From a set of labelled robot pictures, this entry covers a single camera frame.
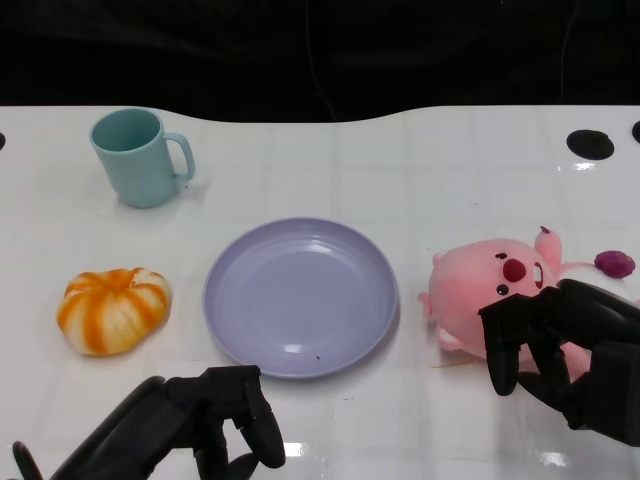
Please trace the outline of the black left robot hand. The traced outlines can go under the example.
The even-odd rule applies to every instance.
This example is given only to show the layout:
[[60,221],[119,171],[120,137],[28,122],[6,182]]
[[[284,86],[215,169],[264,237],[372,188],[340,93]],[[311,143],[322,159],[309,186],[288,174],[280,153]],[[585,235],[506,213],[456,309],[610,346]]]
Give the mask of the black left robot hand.
[[248,479],[286,462],[257,366],[197,377],[151,377],[134,389],[55,472],[57,479],[147,479],[174,449],[189,449],[203,479]]

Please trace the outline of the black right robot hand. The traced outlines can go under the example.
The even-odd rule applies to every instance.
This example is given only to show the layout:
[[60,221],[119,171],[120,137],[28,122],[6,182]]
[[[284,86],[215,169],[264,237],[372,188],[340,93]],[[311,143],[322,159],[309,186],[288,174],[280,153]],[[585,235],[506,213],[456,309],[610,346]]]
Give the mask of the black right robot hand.
[[564,279],[538,295],[511,295],[479,311],[494,390],[521,385],[591,429],[639,444],[639,307]]

